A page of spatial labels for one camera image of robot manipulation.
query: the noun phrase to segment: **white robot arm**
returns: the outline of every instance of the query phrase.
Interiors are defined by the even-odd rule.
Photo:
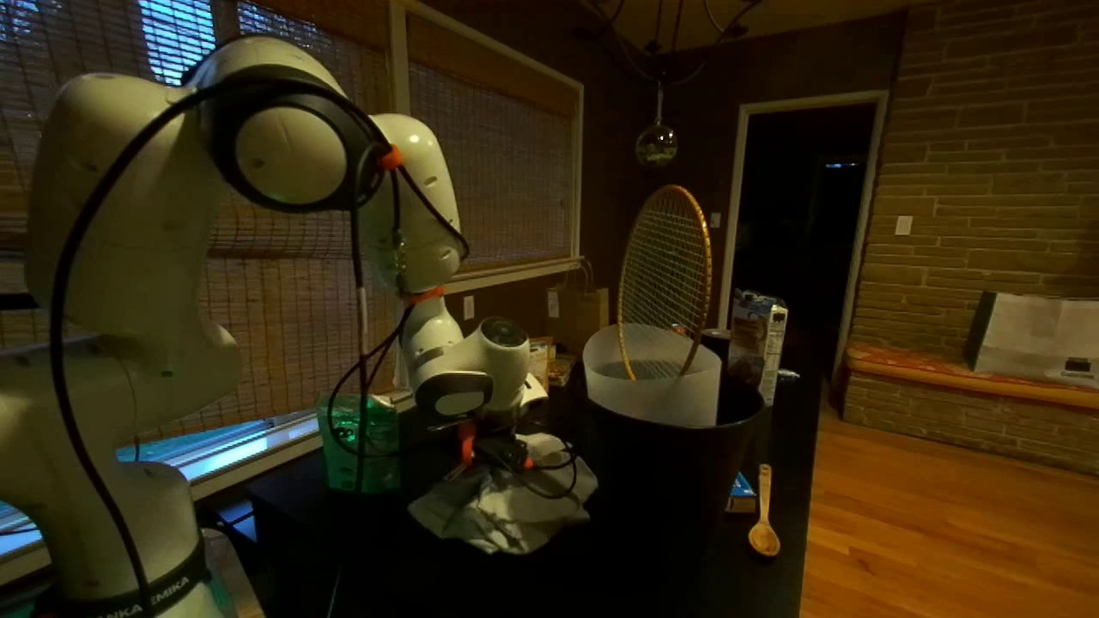
[[[177,117],[146,130],[165,111]],[[406,180],[397,191],[373,191],[382,173]],[[216,614],[181,569],[199,555],[185,480],[112,452],[239,379],[232,337],[199,311],[214,217],[231,189],[271,210],[359,208],[364,265],[413,304],[397,341],[422,407],[515,408],[528,379],[521,332],[493,322],[461,337],[442,306],[462,238],[442,151],[420,122],[356,113],[312,54],[278,38],[214,52],[185,88],[129,75],[67,84],[33,165],[27,286],[93,337],[0,354],[0,499],[43,530],[59,594],[80,610],[133,614],[155,600],[157,614]],[[71,407],[56,392],[56,354]]]

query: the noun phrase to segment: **window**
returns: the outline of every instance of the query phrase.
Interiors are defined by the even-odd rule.
[[[445,151],[470,241],[461,283],[578,267],[582,85],[420,3],[406,27],[406,106]]]
[[[181,72],[214,52],[208,0],[136,0],[139,36],[146,45],[146,72],[157,84],[177,85]]]
[[[38,0],[0,3],[0,20],[3,20],[0,43],[27,38],[33,16],[38,16]]]
[[[139,446],[115,450],[115,462],[157,462],[174,468],[191,499],[202,503],[244,479],[256,479],[281,464],[281,456],[312,452],[320,446],[317,416],[278,416],[205,434],[185,434]],[[0,503],[0,586],[43,566],[42,530]]]
[[[309,20],[292,20],[284,13],[265,12],[256,3],[239,3],[239,36],[278,36],[309,52],[321,48],[321,36]]]

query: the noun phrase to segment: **green container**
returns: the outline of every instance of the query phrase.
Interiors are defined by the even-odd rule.
[[[334,491],[356,491],[356,496],[383,496],[403,487],[403,427],[397,412],[366,400],[366,434],[364,434],[364,456],[356,472],[356,400],[337,400],[334,412],[325,401],[320,407],[320,436],[321,436],[321,462],[325,462],[325,484]]]

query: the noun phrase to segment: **window blind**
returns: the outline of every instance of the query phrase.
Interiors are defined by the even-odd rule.
[[[136,0],[146,72],[157,84],[181,85],[185,70],[199,64],[214,45],[208,0]]]
[[[42,124],[80,72],[146,75],[129,0],[0,0],[0,259],[27,238],[27,185]]]
[[[462,277],[572,267],[582,85],[428,7],[406,26],[407,106],[441,134],[470,238]]]
[[[379,48],[320,30],[309,20],[292,20],[252,0],[239,3],[239,36],[275,36],[309,48],[341,80],[344,92],[356,106],[364,111],[382,106],[383,72],[382,72]]]

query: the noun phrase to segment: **white bucket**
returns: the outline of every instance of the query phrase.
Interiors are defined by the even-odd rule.
[[[626,376],[617,330],[628,341],[636,381]],[[690,348],[695,341],[674,330],[611,322],[582,344],[586,400],[609,412],[655,427],[719,427],[720,359],[697,348],[679,376]]]

